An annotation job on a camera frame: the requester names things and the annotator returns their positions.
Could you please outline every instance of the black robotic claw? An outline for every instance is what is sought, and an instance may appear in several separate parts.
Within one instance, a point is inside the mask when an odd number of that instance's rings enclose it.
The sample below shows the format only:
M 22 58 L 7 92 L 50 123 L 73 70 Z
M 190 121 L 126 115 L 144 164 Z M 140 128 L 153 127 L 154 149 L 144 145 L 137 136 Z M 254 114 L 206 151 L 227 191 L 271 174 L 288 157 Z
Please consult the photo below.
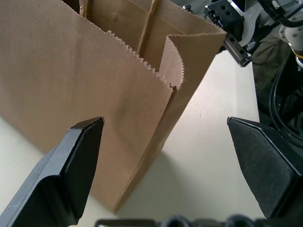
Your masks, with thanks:
M 24 181 L 0 216 L 0 226 L 76 225 L 95 175 L 103 124 L 98 117 L 68 129 Z

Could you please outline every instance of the table surface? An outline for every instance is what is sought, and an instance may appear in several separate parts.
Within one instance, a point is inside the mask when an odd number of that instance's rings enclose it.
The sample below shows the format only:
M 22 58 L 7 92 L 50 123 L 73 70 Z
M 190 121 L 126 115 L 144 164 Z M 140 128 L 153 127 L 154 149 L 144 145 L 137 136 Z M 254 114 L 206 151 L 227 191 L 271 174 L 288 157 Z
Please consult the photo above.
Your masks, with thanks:
M 217 55 L 151 169 L 117 215 L 89 197 L 78 226 L 98 218 L 154 218 L 181 214 L 225 220 L 232 214 L 264 217 L 234 151 L 228 116 L 258 121 L 251 64 L 240 68 Z M 0 118 L 0 213 L 42 153 Z

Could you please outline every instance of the kraft paper bag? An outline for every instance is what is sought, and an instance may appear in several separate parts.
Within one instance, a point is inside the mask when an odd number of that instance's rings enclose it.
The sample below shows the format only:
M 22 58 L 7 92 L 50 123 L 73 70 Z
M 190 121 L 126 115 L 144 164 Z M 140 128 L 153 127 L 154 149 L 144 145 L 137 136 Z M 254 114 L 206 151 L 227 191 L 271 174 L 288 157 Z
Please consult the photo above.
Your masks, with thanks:
M 79 1 L 68 2 L 79 11 Z M 151 0 L 87 5 L 82 15 L 90 21 L 60 0 L 1 1 L 0 114 L 45 153 L 70 126 L 104 116 L 91 192 L 117 212 L 161 151 L 225 33 L 169 0 L 153 12 Z

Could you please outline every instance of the brown paper bag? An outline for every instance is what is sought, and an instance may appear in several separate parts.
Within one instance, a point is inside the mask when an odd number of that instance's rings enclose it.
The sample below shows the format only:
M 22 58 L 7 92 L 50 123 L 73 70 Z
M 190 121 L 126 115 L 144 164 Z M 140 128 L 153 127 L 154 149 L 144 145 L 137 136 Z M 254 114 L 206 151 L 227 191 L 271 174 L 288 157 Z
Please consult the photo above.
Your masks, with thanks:
M 1 115 L 44 152 L 71 125 L 104 116 L 92 193 L 113 212 L 161 151 L 225 37 L 160 0 L 143 60 L 134 50 L 151 2 L 93 0 L 91 22 L 60 0 L 0 3 Z

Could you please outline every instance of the paper bag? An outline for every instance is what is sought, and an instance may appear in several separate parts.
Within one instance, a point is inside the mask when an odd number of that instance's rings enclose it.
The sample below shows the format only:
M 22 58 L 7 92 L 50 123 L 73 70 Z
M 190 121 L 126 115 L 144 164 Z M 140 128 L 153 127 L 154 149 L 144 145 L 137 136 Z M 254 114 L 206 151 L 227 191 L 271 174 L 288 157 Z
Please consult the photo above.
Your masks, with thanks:
M 160 0 L 140 58 L 150 6 L 93 0 L 90 22 L 60 0 L 0 3 L 1 115 L 45 153 L 71 125 L 104 116 L 91 191 L 113 212 L 161 151 L 225 37 Z

